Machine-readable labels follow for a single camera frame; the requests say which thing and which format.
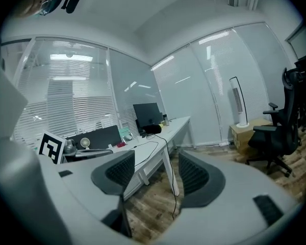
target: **kettle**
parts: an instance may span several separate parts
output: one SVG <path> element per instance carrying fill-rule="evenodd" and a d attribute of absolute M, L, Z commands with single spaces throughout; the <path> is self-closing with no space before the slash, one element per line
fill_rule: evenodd
<path fill-rule="evenodd" d="M 77 152 L 77 148 L 75 146 L 75 141 L 73 139 L 67 140 L 67 145 L 63 148 L 64 154 L 72 154 L 71 156 L 75 155 Z"/>

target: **desk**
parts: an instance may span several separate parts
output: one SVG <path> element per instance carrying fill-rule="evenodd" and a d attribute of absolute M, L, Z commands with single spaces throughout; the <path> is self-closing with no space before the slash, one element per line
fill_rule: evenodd
<path fill-rule="evenodd" d="M 187 125 L 188 125 L 188 133 L 189 133 L 191 142 L 193 144 L 193 147 L 195 149 L 196 145 L 192 137 L 193 132 L 192 132 L 192 128 L 190 125 L 190 116 L 173 119 L 170 122 L 169 126 L 164 126 L 162 128 L 162 132 L 158 134 L 158 136 L 166 139 L 168 143 L 172 143 L 173 148 L 176 149 L 174 138 Z M 124 193 L 125 199 L 129 198 L 136 190 L 138 190 L 142 186 L 143 183 L 145 185 L 149 184 L 148 178 L 154 172 L 154 169 L 158 168 L 161 160 L 163 160 L 164 166 L 166 168 L 172 191 L 174 188 L 174 195 L 176 196 L 179 195 L 178 184 L 175 180 L 175 175 L 172 170 L 172 167 L 170 166 L 170 159 L 168 155 L 167 145 L 163 139 L 160 139 L 156 136 L 155 137 L 152 136 L 152 137 L 153 138 L 151 139 L 146 139 L 146 138 L 142 138 L 141 136 L 137 136 L 136 139 L 129 141 L 126 146 L 123 146 L 121 148 L 118 148 L 118 147 L 112 148 L 114 153 L 121 152 L 121 151 L 135 150 L 135 164 L 138 164 L 138 165 L 135 166 L 134 176 Z"/>

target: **white desk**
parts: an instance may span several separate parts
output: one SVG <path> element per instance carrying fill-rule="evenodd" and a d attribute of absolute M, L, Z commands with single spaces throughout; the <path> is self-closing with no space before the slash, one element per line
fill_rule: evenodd
<path fill-rule="evenodd" d="M 182 118 L 177 118 L 173 119 L 170 122 L 169 126 L 164 126 L 162 128 L 162 132 L 158 134 L 158 136 L 166 139 L 168 143 L 172 142 L 173 147 L 176 149 L 176 145 L 174 143 L 174 138 L 175 136 L 186 126 L 188 125 L 188 132 L 189 136 L 191 139 L 191 142 L 193 144 L 193 147 L 196 148 L 196 145 L 193 141 L 192 137 L 192 128 L 190 126 L 190 116 L 187 117 L 182 117 Z M 174 188 L 174 194 L 176 196 L 179 195 L 179 188 L 178 184 L 175 180 L 174 172 L 172 170 L 172 167 L 170 165 L 170 159 L 168 155 L 168 150 L 167 150 L 167 145 L 163 139 L 160 139 L 158 137 L 152 136 L 150 139 L 142 138 L 141 136 L 137 136 L 136 139 L 131 140 L 128 142 L 126 146 L 123 146 L 121 148 L 118 147 L 113 147 L 112 150 L 113 152 L 121 152 L 121 151 L 127 151 L 127 150 L 135 150 L 135 173 L 134 173 L 134 180 L 138 178 L 138 175 L 140 175 L 140 180 L 148 185 L 148 175 L 145 173 L 144 169 L 148 167 L 152 163 L 159 163 L 161 160 L 163 160 L 164 166 L 167 171 L 168 179 L 170 182 L 171 189 Z M 125 199 L 129 197 L 132 193 L 134 193 L 141 184 L 137 184 L 135 187 L 129 187 L 125 191 Z"/>

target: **tower fan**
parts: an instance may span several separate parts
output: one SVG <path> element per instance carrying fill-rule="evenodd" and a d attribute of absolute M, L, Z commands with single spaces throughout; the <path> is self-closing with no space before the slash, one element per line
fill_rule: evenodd
<path fill-rule="evenodd" d="M 238 109 L 239 123 L 237 124 L 237 127 L 238 128 L 248 127 L 249 122 L 247 121 L 247 112 L 246 112 L 244 96 L 243 92 L 241 91 L 238 78 L 235 76 L 229 79 L 229 81 L 235 95 L 237 109 Z"/>

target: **red object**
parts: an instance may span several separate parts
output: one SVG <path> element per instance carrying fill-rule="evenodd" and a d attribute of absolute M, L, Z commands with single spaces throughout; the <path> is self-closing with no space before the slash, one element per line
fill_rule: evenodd
<path fill-rule="evenodd" d="M 118 143 L 118 144 L 117 144 L 117 147 L 120 148 L 120 147 L 124 147 L 125 145 L 126 145 L 126 144 L 125 144 L 124 142 L 121 142 L 121 143 Z"/>

